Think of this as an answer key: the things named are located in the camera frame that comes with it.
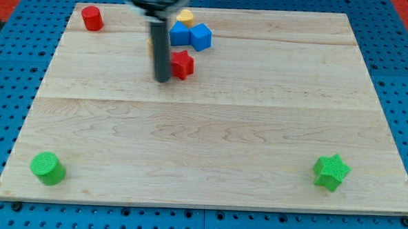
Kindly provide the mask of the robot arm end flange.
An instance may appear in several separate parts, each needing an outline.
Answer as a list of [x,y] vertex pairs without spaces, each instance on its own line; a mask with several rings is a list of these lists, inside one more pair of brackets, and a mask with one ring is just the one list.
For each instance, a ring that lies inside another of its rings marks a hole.
[[170,15],[187,7],[192,0],[125,0],[137,14],[151,21],[164,21]]

